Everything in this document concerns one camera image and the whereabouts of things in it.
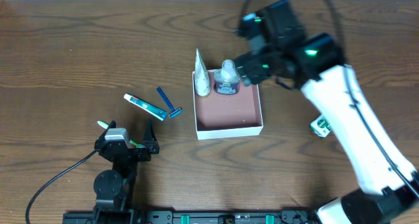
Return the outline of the white shampoo tube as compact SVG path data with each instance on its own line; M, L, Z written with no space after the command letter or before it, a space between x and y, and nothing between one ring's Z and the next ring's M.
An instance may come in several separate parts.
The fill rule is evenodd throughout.
M211 84L208 71L205 67L204 61L198 49L196 49L194 89L195 93L200 97L208 96L211 91Z

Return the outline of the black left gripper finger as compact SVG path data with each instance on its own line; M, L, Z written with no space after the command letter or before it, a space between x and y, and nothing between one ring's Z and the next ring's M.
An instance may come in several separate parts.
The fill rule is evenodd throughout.
M112 135L112 134L115 133L115 129L116 129L116 122L115 121L111 121L108 124L107 128L105 129L103 135L104 136L106 136L106 135Z
M145 131L143 134L143 144L144 145L156 145L157 140L153 130L152 120L148 119Z

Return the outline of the clear bottle white cap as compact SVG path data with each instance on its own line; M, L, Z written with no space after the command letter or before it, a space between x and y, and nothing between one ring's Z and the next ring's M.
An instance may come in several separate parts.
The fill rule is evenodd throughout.
M221 69L214 73L214 90L218 94L237 94L240 88L241 77L236 71L235 63L232 60L225 60Z

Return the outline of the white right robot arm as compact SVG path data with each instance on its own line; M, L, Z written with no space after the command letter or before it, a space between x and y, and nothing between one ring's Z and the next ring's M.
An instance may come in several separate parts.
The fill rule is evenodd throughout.
M416 168L388 136L328 34L246 39L251 51L236 59L245 84L273 75L292 79L331 125L354 169L358 189L318 208L320 223L389 223L417 204Z

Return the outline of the green white soap box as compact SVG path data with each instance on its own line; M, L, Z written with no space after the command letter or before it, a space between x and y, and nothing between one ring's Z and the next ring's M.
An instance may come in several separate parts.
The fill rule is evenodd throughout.
M310 123L310 129L321 138L327 137L332 131L331 125L323 115L320 115Z

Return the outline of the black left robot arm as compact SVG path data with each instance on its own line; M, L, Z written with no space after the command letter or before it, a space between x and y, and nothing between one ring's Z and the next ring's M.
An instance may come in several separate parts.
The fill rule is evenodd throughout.
M101 172L94 181L96 207L123 211L132 197L138 164L150 161L151 155L160 151L152 121L147 121L143 141L135 145L127 129L117 128L113 121L96 140L94 149L112 163L112 169Z

